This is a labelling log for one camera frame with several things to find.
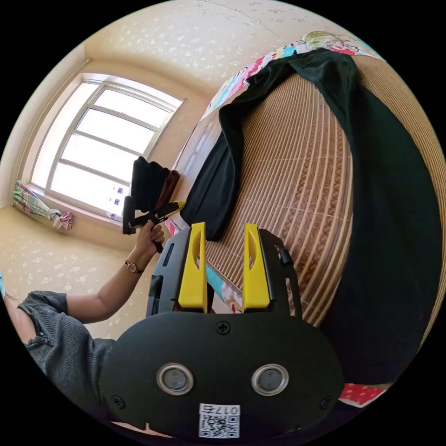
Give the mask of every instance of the hand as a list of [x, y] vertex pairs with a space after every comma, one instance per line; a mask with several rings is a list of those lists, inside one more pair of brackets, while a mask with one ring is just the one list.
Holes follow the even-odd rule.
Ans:
[[164, 232], [161, 226], [148, 221], [140, 230], [136, 246], [129, 256], [129, 261], [135, 263], [139, 269], [144, 269], [152, 257], [157, 253], [154, 242], [164, 243]]

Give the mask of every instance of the floor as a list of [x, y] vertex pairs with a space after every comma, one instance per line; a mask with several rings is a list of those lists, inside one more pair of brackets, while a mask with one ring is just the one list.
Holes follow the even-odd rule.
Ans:
[[[94, 293], [127, 255], [126, 251], [60, 234], [15, 208], [0, 209], [0, 270], [7, 292], [18, 303], [32, 290]], [[156, 260], [152, 260], [129, 301], [113, 317], [87, 325], [93, 337], [117, 339], [145, 317]], [[214, 300], [214, 310], [229, 312], [219, 298]]]

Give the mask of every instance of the sticker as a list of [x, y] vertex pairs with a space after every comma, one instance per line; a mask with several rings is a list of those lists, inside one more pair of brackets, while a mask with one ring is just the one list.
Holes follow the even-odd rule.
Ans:
[[199, 437], [239, 438], [240, 406], [200, 404]]

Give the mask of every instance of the wristwatch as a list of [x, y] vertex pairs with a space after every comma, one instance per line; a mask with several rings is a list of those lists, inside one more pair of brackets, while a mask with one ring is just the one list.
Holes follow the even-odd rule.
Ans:
[[134, 263], [130, 263], [128, 260], [125, 261], [125, 265], [130, 273], [134, 274], [144, 273], [143, 269], [138, 269], [138, 267]]

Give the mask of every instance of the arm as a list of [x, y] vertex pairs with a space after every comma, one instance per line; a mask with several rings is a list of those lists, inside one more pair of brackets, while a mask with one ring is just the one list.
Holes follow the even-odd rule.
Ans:
[[[127, 257], [138, 269], [145, 269], [157, 249], [153, 242], [164, 241], [160, 226], [148, 222], [140, 231], [133, 251]], [[130, 298], [142, 274], [131, 273], [123, 264], [117, 273], [96, 293], [66, 297], [68, 315], [83, 324], [100, 322], [113, 316]]]

